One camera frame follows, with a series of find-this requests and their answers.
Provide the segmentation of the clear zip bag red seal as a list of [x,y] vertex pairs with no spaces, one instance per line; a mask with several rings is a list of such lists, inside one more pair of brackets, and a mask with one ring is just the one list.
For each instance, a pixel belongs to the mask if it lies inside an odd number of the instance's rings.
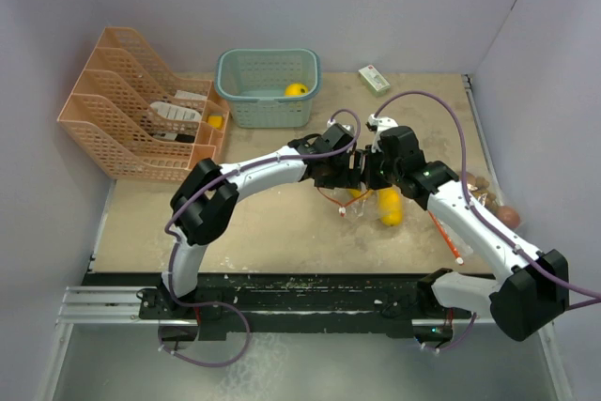
[[[361,191],[368,190],[364,185],[359,189]],[[379,219],[378,214],[378,191],[372,190],[373,193],[368,198],[353,199],[347,192],[347,189],[325,190],[317,188],[317,192],[335,205],[337,214],[349,221],[375,221]]]

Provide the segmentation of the yellow fake fruit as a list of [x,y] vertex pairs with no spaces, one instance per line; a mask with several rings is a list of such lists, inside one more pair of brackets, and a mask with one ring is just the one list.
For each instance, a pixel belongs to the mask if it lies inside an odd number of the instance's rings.
[[390,187],[378,190],[378,214],[386,226],[398,226],[403,221],[403,206],[401,195],[396,188]]

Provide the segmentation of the yellow fake bell pepper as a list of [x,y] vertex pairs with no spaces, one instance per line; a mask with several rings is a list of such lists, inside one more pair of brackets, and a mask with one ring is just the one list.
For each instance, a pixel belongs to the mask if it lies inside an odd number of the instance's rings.
[[361,191],[355,189],[347,189],[347,192],[353,199],[368,198],[373,193],[372,190]]

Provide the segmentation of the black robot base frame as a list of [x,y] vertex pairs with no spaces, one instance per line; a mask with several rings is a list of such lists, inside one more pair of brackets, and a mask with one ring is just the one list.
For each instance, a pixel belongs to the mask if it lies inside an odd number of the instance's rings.
[[451,322],[470,312],[444,308],[420,291],[420,274],[218,273],[198,276],[174,303],[158,273],[91,273],[87,287],[130,288],[142,320],[197,326],[201,340],[230,332],[375,333],[446,343]]

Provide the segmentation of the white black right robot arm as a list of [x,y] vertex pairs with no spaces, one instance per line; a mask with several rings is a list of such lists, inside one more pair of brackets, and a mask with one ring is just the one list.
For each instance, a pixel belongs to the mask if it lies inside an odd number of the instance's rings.
[[411,128],[374,116],[367,127],[375,138],[365,155],[365,184],[396,186],[459,236],[494,276],[437,271],[417,297],[425,316],[439,317],[450,307],[491,314],[508,337],[521,342],[566,311],[568,262],[559,251],[544,253],[519,237],[470,195],[450,167],[427,162]]

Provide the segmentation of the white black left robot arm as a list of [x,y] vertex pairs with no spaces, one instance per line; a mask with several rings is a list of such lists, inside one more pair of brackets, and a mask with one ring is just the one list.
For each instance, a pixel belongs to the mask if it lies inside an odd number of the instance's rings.
[[314,178],[331,170],[356,144],[360,130],[335,121],[323,133],[293,139],[277,150],[240,163],[198,163],[171,199],[173,215],[164,228],[175,240],[160,306],[172,318],[193,308],[197,273],[211,242],[230,223],[236,205],[268,189]]

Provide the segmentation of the yellow fake lemon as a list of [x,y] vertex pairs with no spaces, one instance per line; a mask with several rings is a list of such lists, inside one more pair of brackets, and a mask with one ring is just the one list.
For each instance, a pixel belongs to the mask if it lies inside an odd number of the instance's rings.
[[304,96],[309,91],[310,91],[310,89],[306,85],[301,84],[301,83],[295,83],[295,84],[288,85],[285,88],[285,96],[286,97]]

